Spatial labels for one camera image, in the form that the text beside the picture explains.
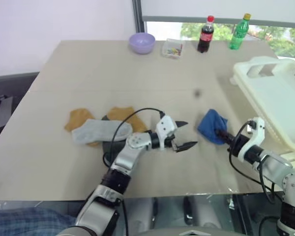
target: green plastic bottle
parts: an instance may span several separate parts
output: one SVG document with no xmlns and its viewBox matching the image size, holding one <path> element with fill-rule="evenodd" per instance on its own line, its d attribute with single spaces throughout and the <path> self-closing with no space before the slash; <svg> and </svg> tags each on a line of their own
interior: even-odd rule
<svg viewBox="0 0 295 236">
<path fill-rule="evenodd" d="M 249 20 L 251 15 L 246 13 L 242 21 L 236 26 L 235 32 L 233 34 L 230 49 L 237 50 L 241 46 L 244 37 L 246 36 L 249 29 Z"/>
</svg>

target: black chair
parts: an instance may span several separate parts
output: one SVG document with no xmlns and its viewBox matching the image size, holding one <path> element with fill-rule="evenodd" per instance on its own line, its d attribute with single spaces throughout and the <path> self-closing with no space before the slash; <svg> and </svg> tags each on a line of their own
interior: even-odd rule
<svg viewBox="0 0 295 236">
<path fill-rule="evenodd" d="M 0 133 L 37 75 L 0 76 Z"/>
</svg>

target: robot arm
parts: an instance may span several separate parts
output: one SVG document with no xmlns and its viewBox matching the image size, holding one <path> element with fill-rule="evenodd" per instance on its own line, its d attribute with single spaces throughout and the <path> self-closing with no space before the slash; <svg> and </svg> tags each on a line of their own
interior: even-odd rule
<svg viewBox="0 0 295 236">
<path fill-rule="evenodd" d="M 59 236 L 110 236 L 114 232 L 119 213 L 115 210 L 123 201 L 132 173 L 140 158 L 147 150 L 165 147 L 176 152 L 187 150 L 197 142 L 188 142 L 182 146 L 174 143 L 174 133 L 178 127 L 187 124 L 173 121 L 162 114 L 156 125 L 155 133 L 133 133 L 123 150 L 110 165 L 101 183 L 88 197 L 81 209 L 74 227 L 62 231 Z"/>
<path fill-rule="evenodd" d="M 261 118 L 254 118 L 248 128 L 252 131 L 252 138 L 240 135 L 235 144 L 233 135 L 221 130 L 216 133 L 227 144 L 234 145 L 232 155 L 249 162 L 257 172 L 262 165 L 263 176 L 283 189 L 277 232 L 281 236 L 295 236 L 295 169 L 281 156 L 259 147 L 264 138 L 264 121 Z"/>
</svg>

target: orange cloth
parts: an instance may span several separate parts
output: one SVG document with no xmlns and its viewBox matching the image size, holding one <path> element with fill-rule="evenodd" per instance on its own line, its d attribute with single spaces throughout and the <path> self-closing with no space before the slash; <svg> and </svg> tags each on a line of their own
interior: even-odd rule
<svg viewBox="0 0 295 236">
<path fill-rule="evenodd" d="M 109 120 L 124 120 L 134 112 L 135 111 L 133 107 L 126 107 L 126 108 L 113 107 L 107 113 L 107 118 Z M 133 115 L 126 122 L 132 125 L 133 132 L 145 132 L 148 130 L 146 125 L 137 115 Z"/>
<path fill-rule="evenodd" d="M 87 119 L 95 119 L 95 117 L 85 108 L 79 108 L 72 112 L 70 112 L 70 119 L 69 122 L 65 125 L 64 129 L 68 132 L 79 128 L 82 124 L 87 121 Z M 95 147 L 99 144 L 99 142 L 90 143 L 88 144 L 91 147 Z"/>
</svg>

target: bottle label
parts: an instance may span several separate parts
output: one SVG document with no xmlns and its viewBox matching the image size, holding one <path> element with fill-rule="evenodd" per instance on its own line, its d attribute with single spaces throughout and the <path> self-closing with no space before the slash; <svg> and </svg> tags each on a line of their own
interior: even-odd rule
<svg viewBox="0 0 295 236">
<path fill-rule="evenodd" d="M 203 41 L 211 41 L 213 38 L 213 33 L 201 33 L 200 39 Z"/>
</svg>

